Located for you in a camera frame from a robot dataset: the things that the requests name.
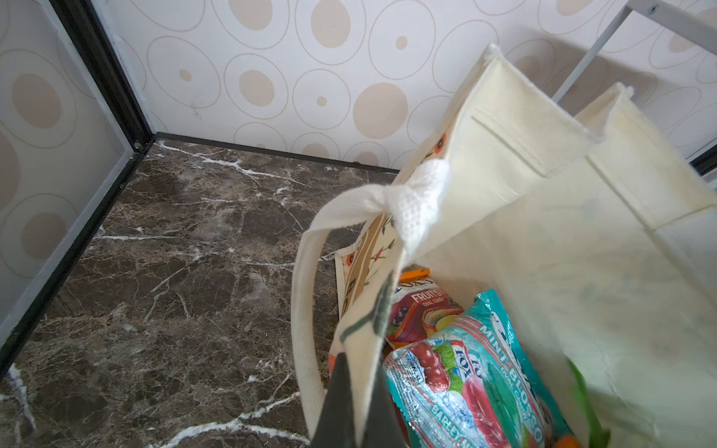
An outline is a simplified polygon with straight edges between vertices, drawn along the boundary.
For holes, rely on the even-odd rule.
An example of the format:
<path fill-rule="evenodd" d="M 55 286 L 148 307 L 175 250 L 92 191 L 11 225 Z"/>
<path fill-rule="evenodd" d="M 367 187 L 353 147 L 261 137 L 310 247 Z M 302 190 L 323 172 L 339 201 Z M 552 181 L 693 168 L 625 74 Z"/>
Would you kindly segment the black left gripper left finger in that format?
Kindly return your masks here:
<path fill-rule="evenodd" d="M 311 448 L 356 447 L 350 372 L 345 353 L 335 360 Z"/>

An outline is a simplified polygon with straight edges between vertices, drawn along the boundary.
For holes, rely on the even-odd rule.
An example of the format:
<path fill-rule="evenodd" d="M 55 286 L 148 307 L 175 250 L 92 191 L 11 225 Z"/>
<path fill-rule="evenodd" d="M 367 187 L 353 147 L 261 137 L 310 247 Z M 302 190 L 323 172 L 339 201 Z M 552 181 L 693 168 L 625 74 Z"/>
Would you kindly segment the orange toy carrot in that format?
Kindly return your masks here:
<path fill-rule="evenodd" d="M 554 374 L 551 386 L 568 425 L 578 429 L 583 442 L 587 442 L 587 447 L 608 447 L 612 433 L 599 421 L 586 379 L 576 364 L 570 358 L 564 357 Z"/>

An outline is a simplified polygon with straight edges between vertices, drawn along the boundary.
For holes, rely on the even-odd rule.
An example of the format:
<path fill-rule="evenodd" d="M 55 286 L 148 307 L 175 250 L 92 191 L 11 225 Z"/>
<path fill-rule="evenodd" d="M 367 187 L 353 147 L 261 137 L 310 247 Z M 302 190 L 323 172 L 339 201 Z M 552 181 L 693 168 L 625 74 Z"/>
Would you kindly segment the orange fruits candy bag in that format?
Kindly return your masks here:
<path fill-rule="evenodd" d="M 393 295 L 386 340 L 392 349 L 427 339 L 464 312 L 431 278 L 431 270 L 420 268 L 401 275 Z"/>

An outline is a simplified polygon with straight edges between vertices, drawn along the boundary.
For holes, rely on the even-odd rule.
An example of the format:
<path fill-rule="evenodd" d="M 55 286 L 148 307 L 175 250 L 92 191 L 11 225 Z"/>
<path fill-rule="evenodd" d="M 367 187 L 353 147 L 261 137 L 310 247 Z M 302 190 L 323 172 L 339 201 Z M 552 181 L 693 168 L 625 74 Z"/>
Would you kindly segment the teal mint candy bag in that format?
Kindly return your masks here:
<path fill-rule="evenodd" d="M 412 447 L 553 447 L 572 433 L 493 289 L 383 372 Z"/>

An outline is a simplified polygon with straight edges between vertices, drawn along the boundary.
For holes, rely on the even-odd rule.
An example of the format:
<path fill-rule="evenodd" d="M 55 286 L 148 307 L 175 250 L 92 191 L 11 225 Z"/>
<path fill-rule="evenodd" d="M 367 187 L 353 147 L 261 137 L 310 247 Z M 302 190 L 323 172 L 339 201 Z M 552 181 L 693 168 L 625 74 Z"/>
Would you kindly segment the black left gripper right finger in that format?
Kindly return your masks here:
<path fill-rule="evenodd" d="M 376 370 L 375 385 L 361 447 L 405 447 L 401 426 L 381 367 Z"/>

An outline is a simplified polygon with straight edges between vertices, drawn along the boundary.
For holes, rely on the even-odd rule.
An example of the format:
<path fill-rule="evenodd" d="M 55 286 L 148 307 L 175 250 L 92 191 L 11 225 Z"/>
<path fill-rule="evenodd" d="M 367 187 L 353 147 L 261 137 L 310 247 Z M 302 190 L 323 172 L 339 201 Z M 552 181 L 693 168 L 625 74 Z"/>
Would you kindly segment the cream canvas grocery bag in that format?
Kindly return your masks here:
<path fill-rule="evenodd" d="M 498 293 L 555 401 L 570 358 L 608 447 L 715 446 L 716 194 L 631 95 L 571 115 L 489 46 L 391 184 L 319 210 L 291 285 L 310 440 L 345 353 L 361 447 L 393 295 L 428 268 L 464 311 Z"/>

